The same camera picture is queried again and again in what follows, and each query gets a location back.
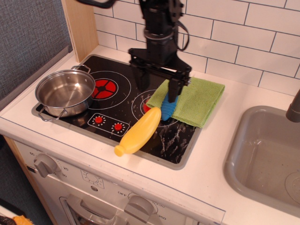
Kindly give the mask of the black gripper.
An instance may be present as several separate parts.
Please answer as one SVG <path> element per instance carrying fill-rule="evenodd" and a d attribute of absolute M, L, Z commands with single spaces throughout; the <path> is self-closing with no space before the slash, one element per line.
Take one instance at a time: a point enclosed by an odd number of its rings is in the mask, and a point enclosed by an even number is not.
<path fill-rule="evenodd" d="M 147 48 L 131 48 L 135 83 L 139 91 L 145 91 L 150 85 L 150 74 L 169 80 L 168 102 L 175 102 L 183 86 L 189 84 L 191 67 L 177 55 L 177 46 L 173 39 L 169 41 L 147 41 Z"/>

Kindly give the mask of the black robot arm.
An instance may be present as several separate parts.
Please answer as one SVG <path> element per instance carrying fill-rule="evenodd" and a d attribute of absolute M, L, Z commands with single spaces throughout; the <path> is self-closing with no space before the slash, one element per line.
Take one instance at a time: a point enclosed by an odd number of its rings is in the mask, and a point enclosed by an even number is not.
<path fill-rule="evenodd" d="M 169 80 L 168 101 L 175 102 L 189 83 L 191 67 L 182 61 L 178 51 L 178 28 L 186 29 L 179 21 L 183 4 L 179 0 L 142 0 L 140 7 L 145 20 L 146 48 L 129 49 L 130 66 L 139 90 L 148 88 L 150 75 Z"/>

